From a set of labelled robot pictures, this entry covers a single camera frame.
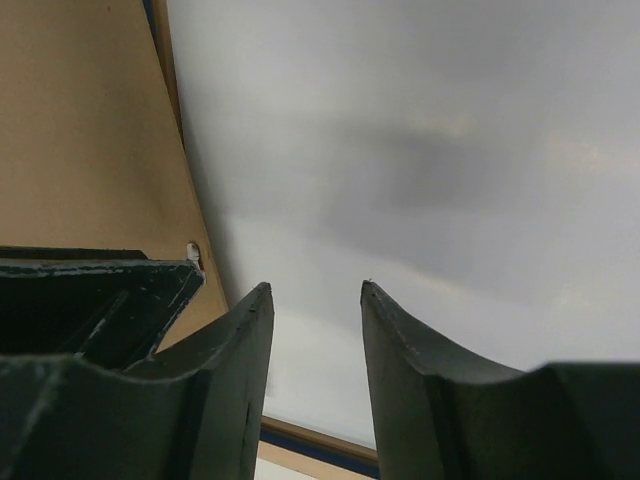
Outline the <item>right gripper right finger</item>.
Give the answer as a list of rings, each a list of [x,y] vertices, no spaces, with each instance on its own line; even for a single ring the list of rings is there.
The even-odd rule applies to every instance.
[[[361,289],[362,332],[385,479],[635,479],[639,367],[484,358]]]

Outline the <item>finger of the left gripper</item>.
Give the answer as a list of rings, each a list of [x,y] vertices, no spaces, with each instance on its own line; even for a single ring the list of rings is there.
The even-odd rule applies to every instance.
[[[111,370],[153,355],[204,285],[140,250],[1,249],[1,353],[72,354]]]

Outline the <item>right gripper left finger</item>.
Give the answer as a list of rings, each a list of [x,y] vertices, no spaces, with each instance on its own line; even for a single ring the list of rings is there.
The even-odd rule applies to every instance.
[[[274,329],[261,283],[222,317],[116,372],[1,360],[5,479],[250,479]]]

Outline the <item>blue wooden picture frame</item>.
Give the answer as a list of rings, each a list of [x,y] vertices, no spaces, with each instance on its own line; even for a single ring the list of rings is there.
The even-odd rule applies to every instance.
[[[177,130],[183,136],[168,3],[145,1],[143,7]],[[312,477],[356,479],[379,476],[375,450],[299,425],[265,416],[260,440],[260,457]]]

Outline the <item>brown cardboard backing board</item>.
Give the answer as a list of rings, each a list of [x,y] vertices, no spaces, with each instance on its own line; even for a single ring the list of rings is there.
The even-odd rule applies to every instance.
[[[226,312],[141,2],[2,3],[1,242],[163,260],[195,244],[206,281],[163,346]]]

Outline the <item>pier landscape photo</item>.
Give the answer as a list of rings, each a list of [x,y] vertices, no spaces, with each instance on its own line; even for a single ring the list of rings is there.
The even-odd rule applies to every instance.
[[[360,288],[529,369],[639,357],[635,1],[172,1],[229,304],[270,283],[266,415],[374,443]]]

